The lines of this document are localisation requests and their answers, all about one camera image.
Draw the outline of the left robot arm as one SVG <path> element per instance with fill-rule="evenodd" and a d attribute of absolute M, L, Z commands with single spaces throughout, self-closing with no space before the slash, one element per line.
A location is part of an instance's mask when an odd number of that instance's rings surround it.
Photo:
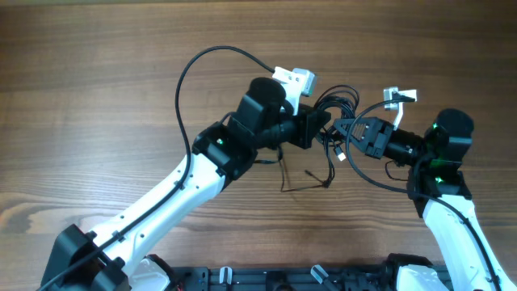
<path fill-rule="evenodd" d="M 181 163 L 122 213 L 87 232 L 58 234 L 40 283 L 43 290 L 172 290 L 170 266 L 149 251 L 191 211 L 220 194 L 256 162 L 262 148 L 302 149 L 330 115 L 300 102 L 315 76 L 294 70 L 254 79 L 237 110 L 202 131 Z"/>

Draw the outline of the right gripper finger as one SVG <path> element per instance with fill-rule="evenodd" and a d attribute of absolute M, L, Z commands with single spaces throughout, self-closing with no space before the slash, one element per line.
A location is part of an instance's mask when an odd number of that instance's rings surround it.
<path fill-rule="evenodd" d="M 351 145 L 354 145 L 360 152 L 366 154 L 368 148 L 372 146 L 373 133 L 370 125 L 357 124 L 352 130 L 349 140 Z"/>
<path fill-rule="evenodd" d="M 333 126 L 343 135 L 346 136 L 351 129 L 351 125 L 355 120 L 353 118 L 337 119 Z M 370 136 L 378 132 L 378 119 L 376 117 L 362 117 L 355 122 L 354 128 L 351 130 L 352 136 Z"/>

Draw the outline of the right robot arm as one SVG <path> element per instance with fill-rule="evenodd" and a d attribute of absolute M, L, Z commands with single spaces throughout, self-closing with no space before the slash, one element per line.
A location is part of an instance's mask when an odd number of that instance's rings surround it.
<path fill-rule="evenodd" d="M 434 235 L 455 290 L 516 288 L 481 231 L 460 171 L 474 129 L 466 113 L 444 109 L 422 137 L 376 117 L 338 119 L 334 127 L 367 156 L 409 167 L 403 191 Z"/>

